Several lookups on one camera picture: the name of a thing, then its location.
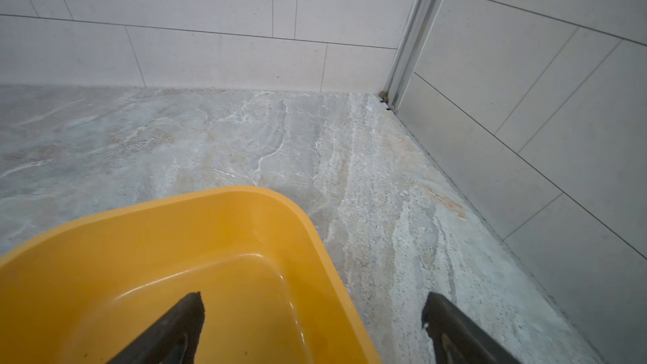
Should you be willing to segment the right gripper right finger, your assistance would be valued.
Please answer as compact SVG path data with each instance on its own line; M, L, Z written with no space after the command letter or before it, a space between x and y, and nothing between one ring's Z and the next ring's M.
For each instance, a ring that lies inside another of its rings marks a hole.
M432 339L436 363L520 363L440 293L428 294L421 323Z

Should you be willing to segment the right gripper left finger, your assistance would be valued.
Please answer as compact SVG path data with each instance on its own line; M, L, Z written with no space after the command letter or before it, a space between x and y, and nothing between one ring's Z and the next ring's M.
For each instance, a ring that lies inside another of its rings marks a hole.
M200 293L188 293L109 363L194 363L206 318Z

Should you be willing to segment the yellow plastic bowl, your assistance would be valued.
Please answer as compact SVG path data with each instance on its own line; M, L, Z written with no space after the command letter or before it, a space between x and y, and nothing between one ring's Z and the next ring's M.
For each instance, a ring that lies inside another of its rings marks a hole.
M1 259L4 363L106 363L180 299L198 363L377 363L307 214L229 186L84 217Z

